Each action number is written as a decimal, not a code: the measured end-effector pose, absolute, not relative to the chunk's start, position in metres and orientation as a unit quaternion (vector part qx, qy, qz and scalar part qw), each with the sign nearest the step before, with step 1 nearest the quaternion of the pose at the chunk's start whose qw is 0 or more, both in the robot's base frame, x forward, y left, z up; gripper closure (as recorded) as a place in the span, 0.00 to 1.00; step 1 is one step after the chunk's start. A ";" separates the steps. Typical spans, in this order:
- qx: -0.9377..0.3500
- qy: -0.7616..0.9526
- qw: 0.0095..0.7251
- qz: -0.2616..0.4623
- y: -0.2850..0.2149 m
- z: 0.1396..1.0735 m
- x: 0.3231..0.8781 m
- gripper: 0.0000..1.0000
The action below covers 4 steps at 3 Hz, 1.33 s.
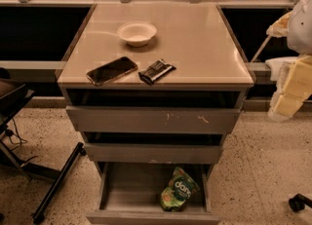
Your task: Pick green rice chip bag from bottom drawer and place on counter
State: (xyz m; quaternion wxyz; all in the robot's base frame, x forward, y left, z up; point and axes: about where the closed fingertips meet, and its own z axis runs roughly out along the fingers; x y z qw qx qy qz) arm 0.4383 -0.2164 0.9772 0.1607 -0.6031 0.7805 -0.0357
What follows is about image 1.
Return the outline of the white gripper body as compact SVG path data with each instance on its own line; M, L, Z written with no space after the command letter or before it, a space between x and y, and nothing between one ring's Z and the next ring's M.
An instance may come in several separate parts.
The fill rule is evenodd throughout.
M288 25L292 12L288 12L277 19L273 24L271 24L267 30L266 34L271 37L281 38L288 36Z

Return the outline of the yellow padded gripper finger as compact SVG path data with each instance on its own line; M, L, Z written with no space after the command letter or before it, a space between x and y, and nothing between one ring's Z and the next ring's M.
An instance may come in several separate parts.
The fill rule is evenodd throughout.
M291 118L312 94L312 56L302 55L293 62L283 62L276 87L268 117L283 122Z

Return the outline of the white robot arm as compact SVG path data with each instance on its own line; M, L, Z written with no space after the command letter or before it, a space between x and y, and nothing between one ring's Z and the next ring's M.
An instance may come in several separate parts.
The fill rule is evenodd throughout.
M293 9L271 24L266 34L286 37L296 51L294 62L283 62L278 73L268 116L276 122L291 118L312 95L312 0L299 0Z

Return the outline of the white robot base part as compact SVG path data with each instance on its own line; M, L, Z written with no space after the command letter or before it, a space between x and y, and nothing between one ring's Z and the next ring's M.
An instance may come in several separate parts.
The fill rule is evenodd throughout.
M296 61L296 56L283 56L267 59L265 64L271 71L270 80L276 81L278 79L280 68L284 62L292 63L294 61Z

